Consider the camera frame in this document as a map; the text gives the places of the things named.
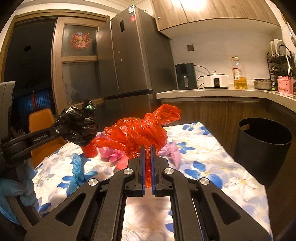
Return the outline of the blue gloved hand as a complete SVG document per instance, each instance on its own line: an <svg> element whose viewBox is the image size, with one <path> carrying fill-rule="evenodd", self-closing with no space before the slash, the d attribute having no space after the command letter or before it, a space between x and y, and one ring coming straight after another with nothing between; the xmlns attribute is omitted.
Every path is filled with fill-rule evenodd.
<svg viewBox="0 0 296 241"><path fill-rule="evenodd" d="M7 197L19 196L22 204L26 207L35 205L37 202L32 179L36 172L27 164L23 164L24 180L20 183L11 179L1 178L1 214L9 221L20 225L19 220L11 209Z"/></svg>

